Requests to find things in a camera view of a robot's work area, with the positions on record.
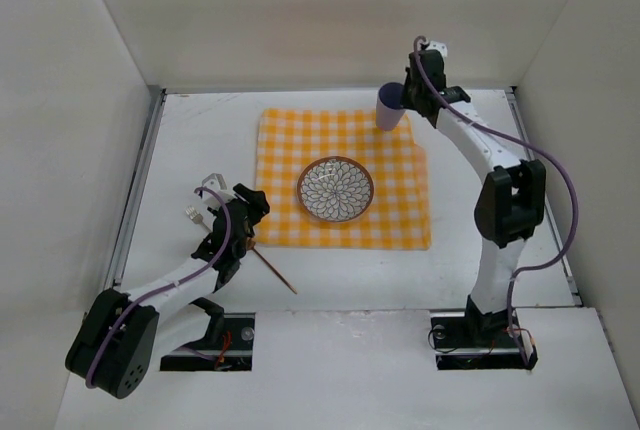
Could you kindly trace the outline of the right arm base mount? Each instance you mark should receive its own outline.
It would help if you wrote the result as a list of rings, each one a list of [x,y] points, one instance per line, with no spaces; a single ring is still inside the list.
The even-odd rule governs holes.
[[[517,325],[498,325],[487,334],[473,336],[460,312],[434,313],[428,342],[438,370],[526,370],[538,363],[532,334]]]

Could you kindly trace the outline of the floral patterned ceramic plate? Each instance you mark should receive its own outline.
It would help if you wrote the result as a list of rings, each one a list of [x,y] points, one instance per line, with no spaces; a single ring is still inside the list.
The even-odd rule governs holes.
[[[296,184],[296,196],[312,218],[347,223],[364,215],[375,195],[374,181],[359,162],[344,156],[328,156],[307,165]]]

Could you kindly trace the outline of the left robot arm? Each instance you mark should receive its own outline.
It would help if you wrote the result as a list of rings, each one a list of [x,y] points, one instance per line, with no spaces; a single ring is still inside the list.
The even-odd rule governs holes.
[[[270,205],[264,192],[242,184],[232,195],[205,186],[194,192],[213,216],[196,250],[149,284],[102,291],[84,316],[64,365],[88,388],[123,399],[175,350],[209,361],[213,370],[225,369],[226,353],[244,341],[210,297],[239,270]]]

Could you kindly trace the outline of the yellow white checkered cloth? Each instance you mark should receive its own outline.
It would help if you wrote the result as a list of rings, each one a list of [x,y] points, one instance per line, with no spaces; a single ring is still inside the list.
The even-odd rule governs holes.
[[[402,117],[391,131],[372,109],[269,108],[260,118],[256,183],[270,213],[261,244],[426,250],[427,157]]]

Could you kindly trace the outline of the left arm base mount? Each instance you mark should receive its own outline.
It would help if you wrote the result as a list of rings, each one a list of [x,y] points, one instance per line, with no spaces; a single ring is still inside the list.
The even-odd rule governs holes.
[[[185,344],[160,361],[161,372],[229,373],[252,370],[254,313],[227,313],[223,324],[201,340]]]

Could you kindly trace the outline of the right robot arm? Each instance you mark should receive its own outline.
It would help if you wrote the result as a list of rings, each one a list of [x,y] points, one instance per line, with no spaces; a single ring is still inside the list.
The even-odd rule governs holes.
[[[473,214],[482,237],[478,276],[464,314],[437,325],[452,347],[497,342],[508,327],[509,285],[526,241],[544,218],[545,166],[519,158],[481,130],[471,98],[447,85],[444,56],[427,44],[409,56],[401,105],[446,136],[482,183]]]

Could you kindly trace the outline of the lilac plastic cup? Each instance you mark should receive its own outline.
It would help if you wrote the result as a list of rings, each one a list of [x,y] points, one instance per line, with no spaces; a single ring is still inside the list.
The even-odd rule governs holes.
[[[403,85],[399,82],[388,82],[379,88],[375,115],[378,129],[389,132],[399,124],[405,113],[401,103],[402,93]]]

